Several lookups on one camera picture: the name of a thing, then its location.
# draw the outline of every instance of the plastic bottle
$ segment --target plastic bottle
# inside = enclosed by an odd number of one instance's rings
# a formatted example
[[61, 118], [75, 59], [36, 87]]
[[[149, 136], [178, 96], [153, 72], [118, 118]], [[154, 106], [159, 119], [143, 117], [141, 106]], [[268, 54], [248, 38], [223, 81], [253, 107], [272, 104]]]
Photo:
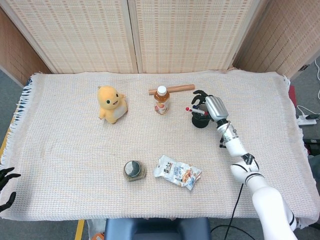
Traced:
[[154, 93], [154, 110], [158, 114], [165, 114], [169, 108], [169, 92], [165, 86], [159, 86]]

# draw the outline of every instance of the gray floor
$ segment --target gray floor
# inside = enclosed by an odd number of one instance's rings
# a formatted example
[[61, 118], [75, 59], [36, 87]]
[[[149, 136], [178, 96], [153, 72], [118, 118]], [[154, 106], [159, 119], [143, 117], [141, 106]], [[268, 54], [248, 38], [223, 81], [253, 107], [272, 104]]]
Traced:
[[[316, 78], [317, 69], [314, 64], [309, 66], [297, 79], [292, 81], [295, 86], [297, 102], [314, 112], [320, 113], [320, 102], [317, 100], [317, 93], [320, 83]], [[13, 113], [16, 108], [22, 89], [0, 72], [0, 143], [2, 143]], [[315, 126], [303, 127], [303, 133], [308, 138], [320, 138], [320, 124]], [[227, 225], [229, 219], [212, 218], [210, 220], [211, 227], [217, 225]], [[263, 239], [261, 224], [255, 218], [236, 218], [233, 220], [233, 226], [241, 228], [251, 234], [256, 240]], [[74, 239], [76, 233], [77, 221], [11, 221], [0, 219], [0, 240], [71, 240]], [[226, 228], [221, 227], [212, 233], [212, 239], [223, 239]], [[87, 225], [82, 239], [88, 239]], [[320, 230], [306, 227], [302, 230], [297, 229], [295, 234], [300, 240], [318, 240]], [[230, 229], [228, 240], [247, 240], [249, 239], [244, 233], [236, 229]]]

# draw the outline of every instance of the stuffed animal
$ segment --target stuffed animal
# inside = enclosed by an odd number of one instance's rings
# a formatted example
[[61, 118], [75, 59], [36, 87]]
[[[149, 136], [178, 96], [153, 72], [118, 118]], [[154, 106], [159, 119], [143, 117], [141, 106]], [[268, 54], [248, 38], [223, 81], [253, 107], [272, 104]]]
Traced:
[[114, 124], [128, 111], [125, 95], [118, 93], [112, 86], [99, 86], [98, 88], [99, 118], [105, 118], [108, 123]]

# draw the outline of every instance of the wooden dowel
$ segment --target wooden dowel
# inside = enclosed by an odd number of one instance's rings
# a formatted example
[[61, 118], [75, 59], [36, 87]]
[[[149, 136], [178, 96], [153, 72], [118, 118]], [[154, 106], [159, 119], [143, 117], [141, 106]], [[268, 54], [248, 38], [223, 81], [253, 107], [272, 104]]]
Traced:
[[[169, 86], [166, 88], [169, 93], [173, 92], [181, 92], [181, 91], [187, 91], [187, 90], [194, 90], [195, 85], [189, 84], [189, 85], [181, 85], [181, 86]], [[157, 89], [149, 89], [149, 95], [154, 95]]]

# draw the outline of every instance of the food package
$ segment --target food package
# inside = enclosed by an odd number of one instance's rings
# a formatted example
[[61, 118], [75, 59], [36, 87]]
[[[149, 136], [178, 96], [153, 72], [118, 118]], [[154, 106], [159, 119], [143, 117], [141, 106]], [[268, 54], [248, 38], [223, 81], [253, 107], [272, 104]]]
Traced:
[[156, 178], [162, 176], [169, 182], [191, 190], [195, 182], [200, 178], [201, 172], [200, 169], [191, 164], [178, 162], [163, 155], [159, 158], [159, 164], [153, 170], [153, 175]]

